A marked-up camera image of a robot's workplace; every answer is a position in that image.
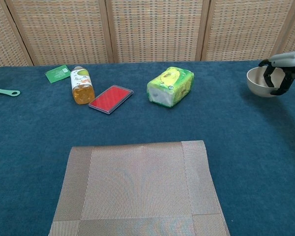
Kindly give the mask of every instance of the light green spatula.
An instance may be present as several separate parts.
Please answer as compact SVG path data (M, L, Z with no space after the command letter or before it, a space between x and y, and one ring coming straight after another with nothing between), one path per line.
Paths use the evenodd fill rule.
M0 89L0 93L2 94L6 94L6 95L9 95L9 96L12 96L12 97L16 97L18 95L20 95L20 91L18 90L5 90L5 89Z

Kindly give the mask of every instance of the plastic bottle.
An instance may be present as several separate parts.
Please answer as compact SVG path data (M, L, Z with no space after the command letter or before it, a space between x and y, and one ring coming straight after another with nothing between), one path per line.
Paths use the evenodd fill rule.
M81 66L71 71L72 94L77 104L87 104L95 99L94 89L89 72Z

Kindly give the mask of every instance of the white bowl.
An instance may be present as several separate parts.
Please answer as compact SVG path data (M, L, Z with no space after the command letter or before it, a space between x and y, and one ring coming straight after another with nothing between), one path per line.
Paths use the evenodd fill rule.
M274 90L278 90L281 86L281 83L284 79L285 73L281 68L275 68L273 73L271 74L271 81L274 85L274 88L270 88L266 85L264 79L264 72L266 70L266 66L264 67L255 67L247 72L247 84L255 95L260 97L275 97L271 92Z

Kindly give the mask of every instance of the green packet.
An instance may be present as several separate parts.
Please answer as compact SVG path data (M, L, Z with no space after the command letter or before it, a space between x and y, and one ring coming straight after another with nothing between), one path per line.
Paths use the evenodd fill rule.
M45 75L48 78L50 83L54 83L59 80L63 80L65 78L69 77L70 74L71 74L71 72L69 71L69 69L66 65L59 66L59 67L52 69L50 71L47 71L45 73Z
M193 72L169 67L147 84L148 99L165 107L173 107L191 90L193 80Z

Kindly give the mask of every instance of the beige placemat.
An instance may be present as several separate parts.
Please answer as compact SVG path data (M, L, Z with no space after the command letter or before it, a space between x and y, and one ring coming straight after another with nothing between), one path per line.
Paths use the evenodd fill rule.
M204 142L73 147L49 235L229 235Z

